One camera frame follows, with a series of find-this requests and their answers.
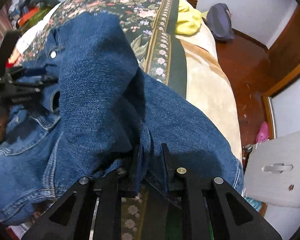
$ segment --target floral bedspread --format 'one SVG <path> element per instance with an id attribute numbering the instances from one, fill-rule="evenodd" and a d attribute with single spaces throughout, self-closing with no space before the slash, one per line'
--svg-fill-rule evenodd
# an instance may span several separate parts
<path id="1" fill-rule="evenodd" d="M 179 0 L 66 0 L 24 52 L 21 62 L 35 59 L 52 28 L 61 26 L 83 12 L 95 15 L 110 13 L 119 18 L 140 67 L 168 85 L 171 65 L 183 64 L 181 67 L 186 68 L 181 45 L 177 44 L 174 51 L 171 49 L 173 43 L 180 43 L 174 37 L 178 3 Z"/>

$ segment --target wooden floor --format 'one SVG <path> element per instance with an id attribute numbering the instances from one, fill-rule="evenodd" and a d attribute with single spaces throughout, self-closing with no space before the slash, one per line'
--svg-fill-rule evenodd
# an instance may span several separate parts
<path id="1" fill-rule="evenodd" d="M 231 43 L 217 42 L 217 54 L 237 104 L 241 144 L 254 144 L 265 121 L 261 95 L 275 84 L 268 55 L 263 48 L 238 35 Z"/>

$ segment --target gray backpack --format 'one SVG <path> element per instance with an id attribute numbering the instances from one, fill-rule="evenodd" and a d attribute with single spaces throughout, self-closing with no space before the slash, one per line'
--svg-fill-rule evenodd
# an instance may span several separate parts
<path id="1" fill-rule="evenodd" d="M 217 3 L 211 6 L 207 14 L 207 26 L 217 41 L 229 41 L 234 39 L 230 12 L 225 3 Z"/>

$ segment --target pink croc shoe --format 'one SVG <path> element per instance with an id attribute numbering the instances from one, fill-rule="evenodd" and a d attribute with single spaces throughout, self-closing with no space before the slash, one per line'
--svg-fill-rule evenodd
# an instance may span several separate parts
<path id="1" fill-rule="evenodd" d="M 263 142 L 269 139 L 269 127 L 267 122 L 263 122 L 260 126 L 260 130 L 257 134 L 256 142 Z"/>

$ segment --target wooden door frame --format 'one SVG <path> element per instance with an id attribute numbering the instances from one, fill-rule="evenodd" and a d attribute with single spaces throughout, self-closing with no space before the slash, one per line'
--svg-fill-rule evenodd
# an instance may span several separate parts
<path id="1" fill-rule="evenodd" d="M 292 85 L 298 78 L 300 78 L 300 64 L 297 67 L 295 67 L 288 75 L 286 75 L 280 82 L 278 82 L 267 92 L 262 94 L 262 100 L 266 110 L 266 118 L 269 125 L 270 139 L 276 138 L 271 99 L 286 88 L 288 88 L 290 85 Z"/>

